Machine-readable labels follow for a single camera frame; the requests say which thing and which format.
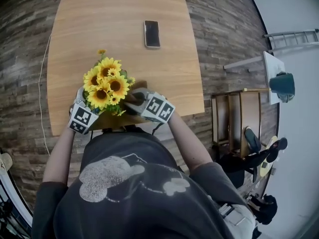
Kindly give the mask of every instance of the black cable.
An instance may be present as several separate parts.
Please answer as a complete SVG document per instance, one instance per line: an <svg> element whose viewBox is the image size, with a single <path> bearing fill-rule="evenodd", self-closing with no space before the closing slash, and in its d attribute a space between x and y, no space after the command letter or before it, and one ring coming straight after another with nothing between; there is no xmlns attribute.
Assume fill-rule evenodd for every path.
<svg viewBox="0 0 319 239"><path fill-rule="evenodd" d="M159 129L159 127L163 125L163 123L159 123L152 131L152 135L154 135L155 131Z"/></svg>

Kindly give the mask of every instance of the ladder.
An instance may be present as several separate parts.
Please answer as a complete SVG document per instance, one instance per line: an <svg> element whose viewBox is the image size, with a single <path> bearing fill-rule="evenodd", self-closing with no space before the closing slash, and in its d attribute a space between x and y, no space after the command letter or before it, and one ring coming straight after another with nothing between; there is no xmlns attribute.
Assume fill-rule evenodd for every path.
<svg viewBox="0 0 319 239"><path fill-rule="evenodd" d="M281 32L281 33L273 33L273 34L264 34L264 38L272 38L274 48L271 50L268 50L269 53L278 51L278 50L284 50L284 49L291 49L296 47L305 47L305 46L311 46L311 45L319 45L318 36L317 33L319 32L319 29L312 29L312 30L305 30L305 31L291 31L291 32ZM285 41L285 45L278 47L276 46L276 41L281 40L281 38ZM298 41L297 37L305 37L306 41ZM296 40L296 44L288 44L287 40L294 38Z"/></svg>

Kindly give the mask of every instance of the shirt sleeve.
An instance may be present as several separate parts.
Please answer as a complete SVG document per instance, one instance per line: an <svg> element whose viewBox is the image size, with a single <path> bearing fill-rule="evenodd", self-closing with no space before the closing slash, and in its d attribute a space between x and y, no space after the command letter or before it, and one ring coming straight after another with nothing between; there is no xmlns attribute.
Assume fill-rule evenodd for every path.
<svg viewBox="0 0 319 239"><path fill-rule="evenodd" d="M215 162L203 164L191 172L190 178L197 182L216 203L248 207L219 164Z"/></svg>
<svg viewBox="0 0 319 239"><path fill-rule="evenodd" d="M32 220L32 239L54 239L55 209L68 187L61 182L44 182L36 193Z"/></svg>

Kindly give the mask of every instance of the black phone screen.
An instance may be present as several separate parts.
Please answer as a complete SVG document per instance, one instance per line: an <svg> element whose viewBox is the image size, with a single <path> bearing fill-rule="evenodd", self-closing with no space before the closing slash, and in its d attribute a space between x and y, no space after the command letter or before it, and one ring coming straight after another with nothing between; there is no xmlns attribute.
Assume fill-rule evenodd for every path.
<svg viewBox="0 0 319 239"><path fill-rule="evenodd" d="M145 21L145 40L148 47L160 47L159 23L157 21Z"/></svg>

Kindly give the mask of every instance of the metal ladder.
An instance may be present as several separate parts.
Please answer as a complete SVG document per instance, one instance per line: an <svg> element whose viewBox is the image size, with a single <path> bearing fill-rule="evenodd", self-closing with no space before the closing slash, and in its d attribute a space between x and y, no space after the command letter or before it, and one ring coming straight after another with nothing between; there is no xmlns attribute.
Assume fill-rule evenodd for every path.
<svg viewBox="0 0 319 239"><path fill-rule="evenodd" d="M305 31L291 31L291 32L281 32L281 33L273 33L273 34L264 34L263 37L264 38L272 38L273 40L273 44L274 44L274 49L272 50L268 50L269 53L271 52L274 52L274 51L278 51L278 50L284 50L284 49L290 49L290 48L296 48L296 47L305 47L305 46L310 46L310 45L319 45L319 41L318 41L318 36L317 36L317 33L319 32L319 29L312 29L312 30L305 30ZM312 34L313 37L314 37L314 41L309 41L308 37L307 36ZM297 39L297 35L299 35L298 37L301 37L304 36L306 37L306 42L298 42L298 39ZM275 36L281 36L283 37L284 41L285 41L285 46L283 47L276 47L276 41L278 41L278 39L275 39L274 37ZM293 44L293 45L290 45L287 43L287 38L291 38L291 37L294 37L297 44Z"/></svg>

